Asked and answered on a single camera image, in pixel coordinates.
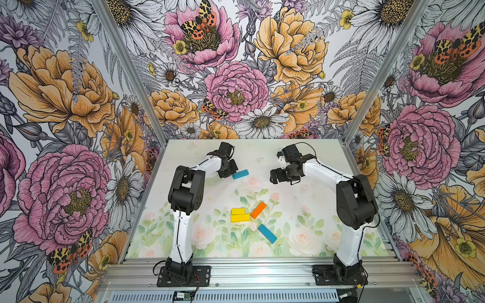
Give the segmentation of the small yellow block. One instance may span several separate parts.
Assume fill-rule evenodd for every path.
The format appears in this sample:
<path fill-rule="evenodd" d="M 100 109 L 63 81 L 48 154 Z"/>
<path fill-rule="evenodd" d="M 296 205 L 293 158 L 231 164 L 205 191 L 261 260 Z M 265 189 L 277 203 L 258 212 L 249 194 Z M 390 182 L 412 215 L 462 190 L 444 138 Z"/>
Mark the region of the small yellow block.
<path fill-rule="evenodd" d="M 244 208 L 233 208 L 231 210 L 231 215 L 244 215 L 246 210 Z"/>

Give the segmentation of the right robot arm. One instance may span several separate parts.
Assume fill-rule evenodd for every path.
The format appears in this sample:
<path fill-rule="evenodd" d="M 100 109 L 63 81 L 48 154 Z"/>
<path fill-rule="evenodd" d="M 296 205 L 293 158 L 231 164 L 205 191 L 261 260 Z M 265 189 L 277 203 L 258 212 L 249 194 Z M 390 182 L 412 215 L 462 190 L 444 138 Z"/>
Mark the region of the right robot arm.
<path fill-rule="evenodd" d="M 362 266 L 361 246 L 365 229 L 371 227 L 378 214 L 368 178 L 362 174 L 347 176 L 320 162 L 315 153 L 303 155 L 295 144 L 278 151 L 277 158 L 280 167 L 270 171 L 272 184 L 296 184 L 303 177 L 311 177 L 335 193 L 337 216 L 344 225 L 340 246 L 333 266 L 314 266 L 314 276 L 325 276 L 341 285 L 364 285 L 368 276 Z"/>

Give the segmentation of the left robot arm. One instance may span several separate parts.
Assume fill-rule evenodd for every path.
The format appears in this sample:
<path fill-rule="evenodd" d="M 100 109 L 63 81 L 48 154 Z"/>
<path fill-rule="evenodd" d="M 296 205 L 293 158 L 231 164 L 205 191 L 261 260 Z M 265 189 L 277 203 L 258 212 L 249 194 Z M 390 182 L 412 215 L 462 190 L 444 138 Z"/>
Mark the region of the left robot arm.
<path fill-rule="evenodd" d="M 165 262 L 168 277 L 184 283 L 196 280 L 193 274 L 191 216 L 202 205 L 205 179 L 208 175 L 216 173 L 221 179 L 225 179 L 237 172 L 233 154 L 234 146 L 222 142 L 217 150 L 208 153 L 199 164 L 177 167 L 168 193 L 168 202 L 174 212 L 173 246 Z"/>

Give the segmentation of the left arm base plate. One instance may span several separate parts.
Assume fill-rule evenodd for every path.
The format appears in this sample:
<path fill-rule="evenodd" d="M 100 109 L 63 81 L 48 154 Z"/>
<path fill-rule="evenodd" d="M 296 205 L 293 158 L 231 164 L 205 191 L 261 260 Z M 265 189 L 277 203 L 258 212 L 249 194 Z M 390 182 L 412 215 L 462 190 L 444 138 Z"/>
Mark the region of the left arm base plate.
<path fill-rule="evenodd" d="M 185 268 L 175 270 L 163 266 L 157 275 L 157 287 L 208 287 L 211 278 L 211 266 L 192 266 L 191 272 Z"/>

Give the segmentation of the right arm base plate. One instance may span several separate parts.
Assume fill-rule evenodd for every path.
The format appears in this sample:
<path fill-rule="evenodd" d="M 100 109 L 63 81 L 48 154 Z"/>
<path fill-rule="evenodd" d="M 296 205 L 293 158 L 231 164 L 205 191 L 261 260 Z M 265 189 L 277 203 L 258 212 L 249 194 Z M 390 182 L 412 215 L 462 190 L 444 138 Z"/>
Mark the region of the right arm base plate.
<path fill-rule="evenodd" d="M 368 275 L 360 265 L 314 265 L 312 275 L 318 286 L 342 285 L 363 287 L 368 284 Z"/>

